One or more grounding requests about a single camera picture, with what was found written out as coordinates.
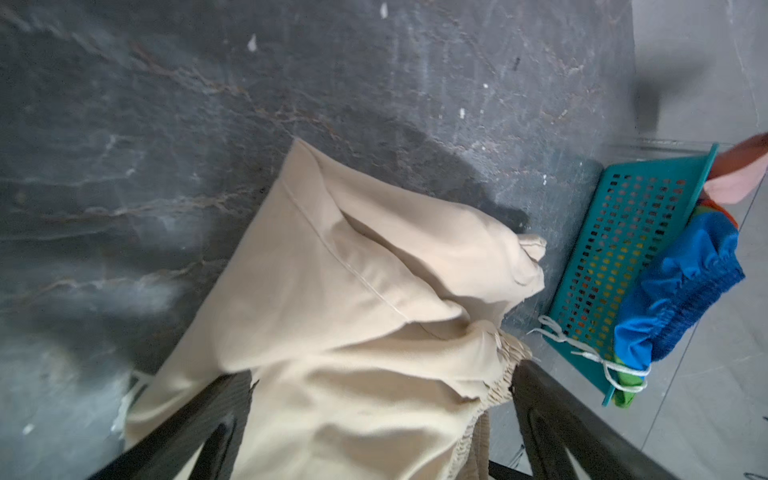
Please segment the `beige drawstring shorts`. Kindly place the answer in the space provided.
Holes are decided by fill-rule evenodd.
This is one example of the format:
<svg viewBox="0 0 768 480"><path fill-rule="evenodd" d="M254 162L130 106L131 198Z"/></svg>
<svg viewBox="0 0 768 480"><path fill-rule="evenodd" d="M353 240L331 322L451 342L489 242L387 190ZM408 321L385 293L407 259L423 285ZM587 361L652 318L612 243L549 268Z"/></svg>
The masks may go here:
<svg viewBox="0 0 768 480"><path fill-rule="evenodd" d="M237 479L485 479L489 412L530 349L504 316L546 243L295 140L232 259L131 407L136 446L252 376Z"/></svg>

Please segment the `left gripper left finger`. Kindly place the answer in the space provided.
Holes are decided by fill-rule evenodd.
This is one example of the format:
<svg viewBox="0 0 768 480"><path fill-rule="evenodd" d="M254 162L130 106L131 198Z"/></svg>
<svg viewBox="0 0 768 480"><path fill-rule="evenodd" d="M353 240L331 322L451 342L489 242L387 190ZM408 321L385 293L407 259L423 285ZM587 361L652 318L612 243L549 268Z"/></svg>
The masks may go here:
<svg viewBox="0 0 768 480"><path fill-rule="evenodd" d="M93 479L173 479L197 454L191 479L229 479L251 408L251 374L219 377Z"/></svg>

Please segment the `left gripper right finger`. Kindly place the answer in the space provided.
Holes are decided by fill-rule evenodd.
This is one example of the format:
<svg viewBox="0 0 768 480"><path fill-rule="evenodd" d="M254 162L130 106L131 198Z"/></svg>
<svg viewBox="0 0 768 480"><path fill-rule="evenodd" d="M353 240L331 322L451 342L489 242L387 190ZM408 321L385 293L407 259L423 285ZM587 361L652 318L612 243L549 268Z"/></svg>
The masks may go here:
<svg viewBox="0 0 768 480"><path fill-rule="evenodd" d="M586 405L530 360L511 385L534 479L672 479L669 471L621 437Z"/></svg>

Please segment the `teal plastic basket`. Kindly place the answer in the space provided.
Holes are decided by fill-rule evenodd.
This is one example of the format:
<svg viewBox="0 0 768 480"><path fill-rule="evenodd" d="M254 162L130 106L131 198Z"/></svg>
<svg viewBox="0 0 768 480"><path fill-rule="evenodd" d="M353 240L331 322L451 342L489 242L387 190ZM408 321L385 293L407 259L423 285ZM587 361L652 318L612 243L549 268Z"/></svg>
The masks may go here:
<svg viewBox="0 0 768 480"><path fill-rule="evenodd" d="M536 332L604 396L645 389L645 371L618 363L620 305L652 260L685 228L717 156L636 160L604 170L548 314Z"/></svg>

